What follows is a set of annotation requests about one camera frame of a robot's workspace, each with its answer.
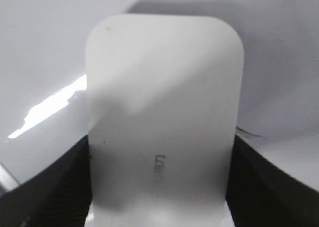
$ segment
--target white card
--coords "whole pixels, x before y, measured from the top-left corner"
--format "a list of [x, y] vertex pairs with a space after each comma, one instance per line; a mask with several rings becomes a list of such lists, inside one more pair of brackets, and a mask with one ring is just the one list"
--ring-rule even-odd
[[218, 227], [244, 51], [211, 17], [125, 14], [86, 49], [96, 227]]

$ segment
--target white background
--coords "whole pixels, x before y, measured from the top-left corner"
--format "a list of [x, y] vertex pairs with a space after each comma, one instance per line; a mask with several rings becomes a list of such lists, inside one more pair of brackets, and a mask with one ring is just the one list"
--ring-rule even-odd
[[87, 133], [85, 93], [15, 139], [29, 110], [85, 74], [90, 30], [121, 12], [213, 15], [245, 48], [238, 126], [319, 190], [318, 0], [0, 0], [0, 161], [25, 182]]

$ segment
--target ribbed black surface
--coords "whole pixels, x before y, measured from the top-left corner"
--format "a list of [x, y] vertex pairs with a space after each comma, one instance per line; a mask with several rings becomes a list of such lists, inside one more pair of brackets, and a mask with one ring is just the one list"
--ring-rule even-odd
[[319, 193], [235, 138], [226, 199], [236, 227], [318, 227]]
[[92, 199], [87, 137], [0, 198], [0, 227], [82, 227]]

